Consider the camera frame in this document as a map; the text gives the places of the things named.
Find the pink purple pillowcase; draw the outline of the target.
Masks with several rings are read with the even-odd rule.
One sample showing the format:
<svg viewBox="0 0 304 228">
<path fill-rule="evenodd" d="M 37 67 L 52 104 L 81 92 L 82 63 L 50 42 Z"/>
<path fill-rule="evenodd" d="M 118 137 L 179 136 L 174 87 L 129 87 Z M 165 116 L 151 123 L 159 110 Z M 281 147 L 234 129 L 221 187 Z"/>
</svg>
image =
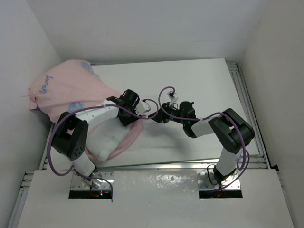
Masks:
<svg viewBox="0 0 304 228">
<path fill-rule="evenodd" d="M 56 123 L 66 111 L 97 106 L 108 97 L 120 97 L 122 92 L 105 84 L 85 60 L 68 60 L 35 79 L 29 87 L 29 109 L 40 110 Z M 139 119 L 127 137 L 130 146 L 141 134 L 144 124 Z"/>
</svg>

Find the white pillow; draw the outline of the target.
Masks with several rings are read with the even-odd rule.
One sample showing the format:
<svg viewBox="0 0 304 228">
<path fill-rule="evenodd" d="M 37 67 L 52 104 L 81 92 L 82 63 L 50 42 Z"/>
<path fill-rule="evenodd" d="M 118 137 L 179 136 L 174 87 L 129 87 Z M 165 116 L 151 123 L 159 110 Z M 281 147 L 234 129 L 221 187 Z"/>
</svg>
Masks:
<svg viewBox="0 0 304 228">
<path fill-rule="evenodd" d="M 106 120 L 89 133 L 86 148 L 91 157 L 104 162 L 128 149 L 130 130 L 130 126 L 124 127 L 117 118 Z"/>
</svg>

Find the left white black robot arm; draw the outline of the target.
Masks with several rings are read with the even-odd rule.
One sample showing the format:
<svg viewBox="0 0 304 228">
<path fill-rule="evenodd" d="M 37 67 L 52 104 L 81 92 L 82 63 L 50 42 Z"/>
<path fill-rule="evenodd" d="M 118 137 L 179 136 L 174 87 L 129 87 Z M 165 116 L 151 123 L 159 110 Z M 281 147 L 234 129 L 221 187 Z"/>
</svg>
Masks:
<svg viewBox="0 0 304 228">
<path fill-rule="evenodd" d="M 89 177 L 95 170 L 95 165 L 85 153 L 89 130 L 114 118 L 118 118 L 119 124 L 126 127 L 150 110 L 149 104 L 128 89 L 119 98 L 111 96 L 97 106 L 71 113 L 64 112 L 49 139 L 48 156 L 51 148 L 54 148 L 72 162 L 70 170 L 75 170 L 80 176 Z"/>
</svg>

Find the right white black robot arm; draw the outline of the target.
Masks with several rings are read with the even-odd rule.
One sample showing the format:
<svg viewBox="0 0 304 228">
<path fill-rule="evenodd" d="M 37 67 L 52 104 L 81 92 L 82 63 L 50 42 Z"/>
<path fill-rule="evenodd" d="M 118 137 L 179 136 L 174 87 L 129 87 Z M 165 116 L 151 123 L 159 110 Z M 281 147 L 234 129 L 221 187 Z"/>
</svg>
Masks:
<svg viewBox="0 0 304 228">
<path fill-rule="evenodd" d="M 193 104 L 193 102 L 185 101 L 180 103 L 179 109 L 177 109 L 169 102 L 163 103 L 161 109 L 149 117 L 157 123 L 165 124 L 174 121 L 182 124 L 183 130 L 189 138 L 198 138 L 209 134 L 216 135 L 223 149 L 218 163 L 213 168 L 213 177 L 217 184 L 221 184 L 239 168 L 237 162 L 241 150 L 244 150 L 254 139 L 255 132 L 231 108 L 201 120 L 196 117 Z"/>
</svg>

